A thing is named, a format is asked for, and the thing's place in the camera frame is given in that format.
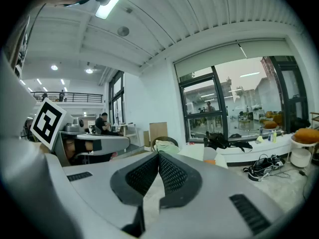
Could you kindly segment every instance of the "person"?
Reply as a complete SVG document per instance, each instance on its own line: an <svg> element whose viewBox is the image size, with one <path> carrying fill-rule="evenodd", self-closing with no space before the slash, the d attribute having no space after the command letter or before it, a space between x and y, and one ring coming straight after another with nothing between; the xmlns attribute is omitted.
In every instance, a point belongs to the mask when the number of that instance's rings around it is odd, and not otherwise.
<svg viewBox="0 0 319 239"><path fill-rule="evenodd" d="M34 0L25 9L26 13L19 19L13 28L11 35L8 37L6 44L3 46L4 54L11 65L11 68L16 72L16 67L22 70L24 58L27 52L26 31L29 24L29 12L37 6L44 6L45 4L53 5L69 5L75 3L86 3L89 0Z"/></svg>
<svg viewBox="0 0 319 239"><path fill-rule="evenodd" d="M44 99L47 98L47 97L48 97L48 94L47 94L46 92L44 92L43 95L42 95L42 102L43 102Z"/></svg>
<svg viewBox="0 0 319 239"><path fill-rule="evenodd" d="M118 133L110 131L110 124L107 123L107 120L108 114L102 113L101 116L95 120L95 126L101 130L101 134L119 136Z"/></svg>
<svg viewBox="0 0 319 239"><path fill-rule="evenodd" d="M62 90L62 92L60 92L60 94L59 94L59 102L63 102L63 98L64 98L64 93Z"/></svg>
<svg viewBox="0 0 319 239"><path fill-rule="evenodd" d="M214 106L211 106L210 101L208 101L208 102L207 102L206 112L207 112L207 113L210 113L210 112L213 112L213 111L215 111L215 107L214 107ZM213 121L213 117L212 117L212 116L207 117L206 131L215 132L215 124L214 124L214 121Z"/></svg>

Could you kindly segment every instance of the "black railing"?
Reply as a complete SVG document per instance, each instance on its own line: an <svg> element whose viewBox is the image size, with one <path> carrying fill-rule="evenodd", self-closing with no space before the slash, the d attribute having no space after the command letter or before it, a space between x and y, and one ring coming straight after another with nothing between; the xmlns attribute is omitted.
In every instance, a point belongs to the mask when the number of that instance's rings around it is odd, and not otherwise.
<svg viewBox="0 0 319 239"><path fill-rule="evenodd" d="M74 92L31 92L38 102L48 97L53 102L101 103L103 95Z"/></svg>

